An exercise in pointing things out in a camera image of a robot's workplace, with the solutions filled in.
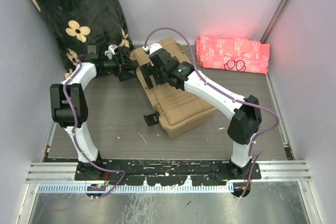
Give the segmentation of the tan plastic tool case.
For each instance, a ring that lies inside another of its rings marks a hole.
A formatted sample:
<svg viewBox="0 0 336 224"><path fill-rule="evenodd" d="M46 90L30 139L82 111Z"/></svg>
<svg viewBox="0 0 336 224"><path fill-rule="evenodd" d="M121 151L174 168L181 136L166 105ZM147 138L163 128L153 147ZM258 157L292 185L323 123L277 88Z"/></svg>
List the tan plastic tool case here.
<svg viewBox="0 0 336 224"><path fill-rule="evenodd" d="M183 47L173 38L166 38L158 43L175 60L191 63ZM149 55L144 52L142 47L132 51L130 59L140 66L150 63ZM152 76L150 76L150 80L153 88L149 89L140 67L137 68L136 75L154 110L158 124L166 131L169 138L175 138L205 124L211 114L217 110L204 99L187 91L175 89L168 83L157 85Z"/></svg>

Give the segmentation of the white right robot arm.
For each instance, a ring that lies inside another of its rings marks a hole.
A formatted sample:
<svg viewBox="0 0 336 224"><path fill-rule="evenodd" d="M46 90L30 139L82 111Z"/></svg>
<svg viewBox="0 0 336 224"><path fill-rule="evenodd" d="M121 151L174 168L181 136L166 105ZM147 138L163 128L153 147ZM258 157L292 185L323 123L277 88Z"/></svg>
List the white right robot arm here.
<svg viewBox="0 0 336 224"><path fill-rule="evenodd" d="M233 140L233 152L229 160L233 177L241 179L251 169L250 147L262 122L258 99L230 93L218 83L210 80L189 62L179 63L164 48L143 47L149 63L140 66L148 88L154 84L168 84L178 90L187 91L210 103L229 120L228 136Z"/></svg>

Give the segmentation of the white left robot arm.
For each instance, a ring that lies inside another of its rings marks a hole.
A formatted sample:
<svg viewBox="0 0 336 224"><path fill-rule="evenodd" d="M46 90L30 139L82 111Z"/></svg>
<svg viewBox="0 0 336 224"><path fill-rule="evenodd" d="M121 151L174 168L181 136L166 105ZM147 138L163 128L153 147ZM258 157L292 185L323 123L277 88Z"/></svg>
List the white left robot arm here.
<svg viewBox="0 0 336 224"><path fill-rule="evenodd" d="M109 45L107 50L89 45L87 53L75 56L74 60L74 71L63 82L50 86L51 116L71 138L78 154L79 171L99 180L109 169L104 167L88 130L84 90L92 79L109 73L121 82L134 79L139 65L115 45Z"/></svg>

